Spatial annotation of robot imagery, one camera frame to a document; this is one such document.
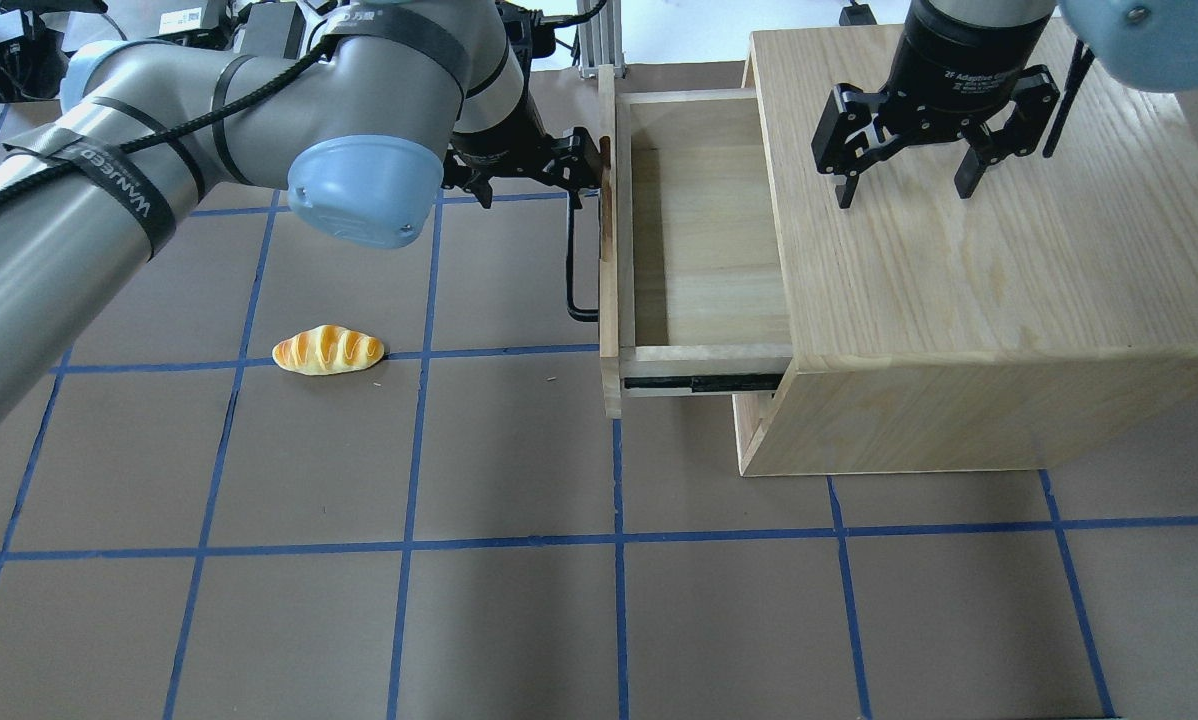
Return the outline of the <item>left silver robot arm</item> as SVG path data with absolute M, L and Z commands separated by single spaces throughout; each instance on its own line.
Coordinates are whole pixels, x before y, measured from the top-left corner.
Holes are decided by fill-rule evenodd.
M 500 177 L 594 190 L 594 138 L 541 125 L 541 32 L 508 32 L 522 16 L 500 1 L 356 1 L 294 61 L 84 46 L 60 117 L 5 143 L 0 423 L 220 183 L 288 192 L 316 231 L 379 249 L 416 240 L 440 190 L 483 206 Z

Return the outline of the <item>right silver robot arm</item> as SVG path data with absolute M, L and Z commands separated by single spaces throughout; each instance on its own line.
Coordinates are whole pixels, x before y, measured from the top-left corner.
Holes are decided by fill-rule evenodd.
M 875 164 L 963 141 L 954 183 L 969 199 L 1003 159 L 1055 152 L 1094 63 L 1144 92 L 1198 87 L 1198 1 L 913 1 L 879 90 L 829 91 L 815 165 L 851 208 Z

